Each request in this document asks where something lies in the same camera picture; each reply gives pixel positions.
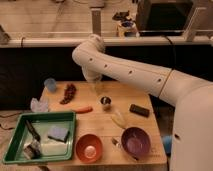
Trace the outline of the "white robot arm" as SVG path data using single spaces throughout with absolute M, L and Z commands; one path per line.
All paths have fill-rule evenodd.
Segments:
M 175 69 L 105 53 L 92 34 L 72 52 L 85 79 L 104 75 L 136 86 L 175 107 L 170 171 L 213 171 L 213 82 Z

